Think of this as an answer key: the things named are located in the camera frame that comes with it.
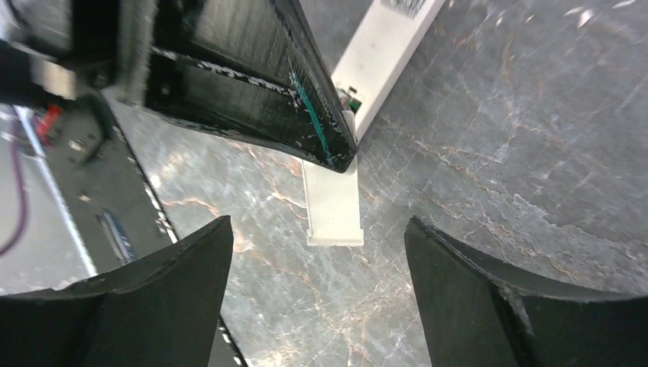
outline white plastic part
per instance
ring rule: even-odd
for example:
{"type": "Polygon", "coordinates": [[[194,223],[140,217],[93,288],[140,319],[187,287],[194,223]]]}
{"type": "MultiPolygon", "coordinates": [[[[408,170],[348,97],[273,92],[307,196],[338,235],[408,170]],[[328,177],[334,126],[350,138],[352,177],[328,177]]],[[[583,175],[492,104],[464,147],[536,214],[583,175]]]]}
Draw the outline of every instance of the white plastic part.
{"type": "MultiPolygon", "coordinates": [[[[376,117],[444,0],[424,3],[413,17],[374,0],[364,15],[332,79],[362,103],[349,126],[358,141],[376,117]]],[[[358,159],[344,174],[302,163],[309,229],[308,245],[362,246],[358,159]]]]}
{"type": "MultiPolygon", "coordinates": [[[[345,118],[353,127],[353,112],[345,111],[345,118]]],[[[308,245],[362,246],[365,236],[360,228],[358,159],[343,174],[302,161],[302,175],[308,209],[308,245]]]]}

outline gray marble surface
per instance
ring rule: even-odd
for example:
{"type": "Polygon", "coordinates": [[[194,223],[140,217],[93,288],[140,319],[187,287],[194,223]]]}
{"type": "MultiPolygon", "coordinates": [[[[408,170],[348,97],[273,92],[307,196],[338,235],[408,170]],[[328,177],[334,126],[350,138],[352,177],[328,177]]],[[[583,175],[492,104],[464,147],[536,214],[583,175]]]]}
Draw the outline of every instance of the gray marble surface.
{"type": "MultiPolygon", "coordinates": [[[[369,0],[303,0],[330,67],[369,0]]],[[[306,247],[299,163],[115,113],[181,235],[229,214],[223,316],[252,365],[430,365],[418,215],[561,281],[648,291],[648,3],[447,0],[359,154],[363,248],[306,247]]]]}

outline white scuff mark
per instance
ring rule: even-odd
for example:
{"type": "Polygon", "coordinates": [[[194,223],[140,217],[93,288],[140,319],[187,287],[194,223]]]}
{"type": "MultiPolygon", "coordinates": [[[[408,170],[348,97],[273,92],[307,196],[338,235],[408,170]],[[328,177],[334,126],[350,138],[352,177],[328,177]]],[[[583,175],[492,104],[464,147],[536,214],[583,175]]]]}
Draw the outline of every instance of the white scuff mark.
{"type": "Polygon", "coordinates": [[[151,175],[151,186],[153,186],[154,189],[159,189],[162,186],[162,180],[160,180],[160,176],[156,174],[151,175]]]}
{"type": "Polygon", "coordinates": [[[6,122],[10,122],[15,120],[16,118],[13,115],[9,115],[6,112],[0,111],[0,120],[5,120],[6,122]]]}
{"type": "Polygon", "coordinates": [[[570,10],[570,11],[567,11],[567,12],[565,13],[565,15],[572,15],[572,14],[580,13],[582,10],[583,10],[583,7],[582,7],[582,6],[579,6],[579,7],[577,7],[577,8],[573,8],[573,9],[570,10]]]}
{"type": "Polygon", "coordinates": [[[581,13],[580,20],[578,20],[578,27],[580,28],[580,27],[584,26],[585,23],[587,23],[591,19],[591,17],[593,17],[593,16],[594,16],[594,12],[592,10],[587,9],[586,11],[583,11],[581,13]]]}
{"type": "Polygon", "coordinates": [[[256,204],[257,203],[257,198],[252,195],[250,191],[245,191],[245,196],[248,197],[251,203],[256,204]]]}
{"type": "Polygon", "coordinates": [[[185,164],[188,157],[189,155],[186,152],[173,152],[169,154],[167,162],[161,169],[161,176],[167,179],[173,178],[177,174],[178,168],[185,164]]]}
{"type": "Polygon", "coordinates": [[[242,239],[240,236],[235,234],[234,241],[234,253],[242,254],[243,252],[248,252],[254,248],[254,243],[249,239],[242,239]]]}
{"type": "Polygon", "coordinates": [[[250,365],[255,365],[256,367],[279,367],[285,365],[284,359],[286,358],[280,352],[273,352],[271,356],[258,360],[250,365]]]}
{"type": "Polygon", "coordinates": [[[2,132],[0,133],[0,136],[2,136],[3,139],[5,139],[8,142],[14,141],[14,135],[8,133],[8,132],[2,132]]]}
{"type": "Polygon", "coordinates": [[[626,2],[620,2],[613,6],[613,9],[623,8],[624,6],[632,5],[636,0],[627,0],[626,2]]]}
{"type": "Polygon", "coordinates": [[[167,234],[169,235],[172,243],[178,242],[178,236],[176,236],[176,233],[173,230],[167,229],[167,234]]]}
{"type": "Polygon", "coordinates": [[[509,306],[513,309],[513,312],[516,314],[518,320],[522,321],[522,324],[525,326],[525,331],[529,335],[533,335],[533,328],[531,326],[531,319],[527,313],[522,297],[508,287],[500,287],[499,293],[502,298],[508,302],[509,306]]]}

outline purple cable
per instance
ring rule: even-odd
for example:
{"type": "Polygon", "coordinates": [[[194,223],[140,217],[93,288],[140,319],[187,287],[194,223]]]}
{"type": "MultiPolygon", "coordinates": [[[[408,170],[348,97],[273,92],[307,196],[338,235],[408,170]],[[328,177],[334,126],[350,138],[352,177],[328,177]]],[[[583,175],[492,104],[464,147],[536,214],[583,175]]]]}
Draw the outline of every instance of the purple cable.
{"type": "Polygon", "coordinates": [[[21,123],[18,118],[18,111],[14,107],[14,121],[11,124],[11,167],[14,172],[14,181],[16,190],[18,191],[18,224],[14,229],[14,233],[9,240],[0,247],[0,257],[4,256],[12,248],[14,248],[24,234],[27,227],[27,191],[24,189],[24,177],[22,166],[20,162],[20,154],[18,152],[18,134],[20,133],[21,123]]]}

